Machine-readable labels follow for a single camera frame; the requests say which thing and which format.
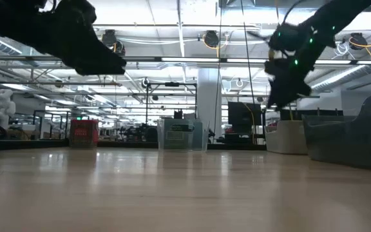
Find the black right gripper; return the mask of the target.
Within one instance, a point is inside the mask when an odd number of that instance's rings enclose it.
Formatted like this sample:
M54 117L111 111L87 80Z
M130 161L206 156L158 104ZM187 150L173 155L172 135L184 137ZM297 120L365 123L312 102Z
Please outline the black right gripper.
M309 96L311 88L303 82L307 74L314 69L319 58L318 44L270 44L269 59L265 61L265 72L275 77L269 79L271 91L267 107L284 107L302 96ZM294 79L286 84L287 98L282 78Z

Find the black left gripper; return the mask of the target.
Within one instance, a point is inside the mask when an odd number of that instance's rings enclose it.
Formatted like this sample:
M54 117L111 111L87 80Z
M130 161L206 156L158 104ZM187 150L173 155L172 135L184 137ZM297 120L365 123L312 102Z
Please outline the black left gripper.
M92 33L92 26L56 16L61 0L0 0L0 38L7 37L60 58L79 75L120 75L126 61Z

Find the red spice tin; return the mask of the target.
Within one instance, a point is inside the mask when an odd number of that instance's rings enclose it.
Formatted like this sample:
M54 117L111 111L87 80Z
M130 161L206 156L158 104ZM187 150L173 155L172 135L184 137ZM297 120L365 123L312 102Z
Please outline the red spice tin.
M96 148L99 139L98 120L71 120L69 145L71 148Z

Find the black spice tin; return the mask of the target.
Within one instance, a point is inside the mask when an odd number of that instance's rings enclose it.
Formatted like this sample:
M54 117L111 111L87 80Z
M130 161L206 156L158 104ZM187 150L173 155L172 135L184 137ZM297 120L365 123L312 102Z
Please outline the black spice tin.
M192 146L193 151L203 151L205 148L204 124L200 120L193 121Z
M189 124L185 120L165 119L163 126L163 148L165 150L184 150L189 145Z

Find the white plastic bin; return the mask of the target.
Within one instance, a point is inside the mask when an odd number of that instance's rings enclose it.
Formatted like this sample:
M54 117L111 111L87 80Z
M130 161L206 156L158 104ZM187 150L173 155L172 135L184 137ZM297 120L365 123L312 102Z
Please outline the white plastic bin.
M303 121L279 121L265 127L267 151L286 155L306 155Z

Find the black flat screen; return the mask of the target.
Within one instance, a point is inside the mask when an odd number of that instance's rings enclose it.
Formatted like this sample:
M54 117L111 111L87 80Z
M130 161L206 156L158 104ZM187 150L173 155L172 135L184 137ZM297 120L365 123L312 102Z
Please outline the black flat screen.
M228 124L234 133L252 133L253 126L262 125L260 104L228 102Z

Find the dark grey plastic bin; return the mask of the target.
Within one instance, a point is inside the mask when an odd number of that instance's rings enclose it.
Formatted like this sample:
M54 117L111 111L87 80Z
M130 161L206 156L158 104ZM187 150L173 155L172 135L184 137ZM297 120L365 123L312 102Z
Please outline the dark grey plastic bin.
M303 127L312 160L371 169L371 96L357 116L304 115Z

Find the white square column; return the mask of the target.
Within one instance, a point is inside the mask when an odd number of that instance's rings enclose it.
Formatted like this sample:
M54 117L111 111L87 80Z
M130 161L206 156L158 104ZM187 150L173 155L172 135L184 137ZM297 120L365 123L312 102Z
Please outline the white square column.
M222 125L221 78L217 68L202 68L197 77L197 111L205 128L209 128L217 139Z

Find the long ceiling light bar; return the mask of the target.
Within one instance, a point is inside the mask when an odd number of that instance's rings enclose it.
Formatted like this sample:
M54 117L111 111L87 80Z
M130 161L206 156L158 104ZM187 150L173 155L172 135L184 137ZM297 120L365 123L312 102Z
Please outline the long ceiling light bar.
M206 58L206 57L124 57L127 62L157 62L157 63L251 63L263 64L266 59L243 58ZM0 61L60 61L52 56L30 55L0 55ZM371 60L335 60L318 59L316 64L322 65L371 65Z

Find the clear plastic bin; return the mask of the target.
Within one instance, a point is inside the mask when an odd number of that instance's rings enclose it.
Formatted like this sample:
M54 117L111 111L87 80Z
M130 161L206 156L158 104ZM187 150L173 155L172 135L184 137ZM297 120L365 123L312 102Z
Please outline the clear plastic bin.
M164 143L163 143L163 126L164 126L164 120L165 119L160 119L157 122L158 148L160 150L165 150L163 148L163 145L164 145ZM199 119L180 119L180 120L185 120L189 124L189 129L188 129L188 133L189 133L189 135L188 135L189 145L188 145L188 147L186 149L180 150L180 151L193 151L191 149L191 146L192 146L192 132L194 130L194 128L193 128L193 121L199 120ZM205 128L205 127L204 127L204 129L205 129L205 132L204 132L204 137L205 137L204 138L205 139L204 144L205 144L205 148L204 148L203 151L206 151L207 150L208 140L209 140L209 129L208 128Z

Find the white robot figure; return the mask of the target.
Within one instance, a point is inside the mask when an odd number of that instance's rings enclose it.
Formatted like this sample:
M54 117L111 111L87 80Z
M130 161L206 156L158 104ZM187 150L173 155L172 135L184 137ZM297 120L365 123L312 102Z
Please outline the white robot figure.
M13 91L9 89L0 89L0 126L8 129L9 118L15 114L16 105L11 100Z

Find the grey ventilation duct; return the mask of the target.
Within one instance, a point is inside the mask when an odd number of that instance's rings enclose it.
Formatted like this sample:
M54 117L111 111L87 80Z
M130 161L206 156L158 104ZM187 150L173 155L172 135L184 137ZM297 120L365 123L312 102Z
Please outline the grey ventilation duct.
M371 65L354 66L346 70L333 71L324 75L317 80L317 83L311 84L310 87L313 92L324 92L370 74Z

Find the black aluminium table frame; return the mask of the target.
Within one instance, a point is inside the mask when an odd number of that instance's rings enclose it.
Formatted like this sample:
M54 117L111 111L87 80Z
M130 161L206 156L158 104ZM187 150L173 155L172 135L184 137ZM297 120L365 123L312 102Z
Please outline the black aluminium table frame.
M0 140L0 150L21 150L21 149L39 149L39 148L61 148L69 146L68 140ZM155 142L114 142L100 140L97 143L98 148L140 148L157 149ZM209 150L252 150L266 151L266 145L252 144L208 144Z

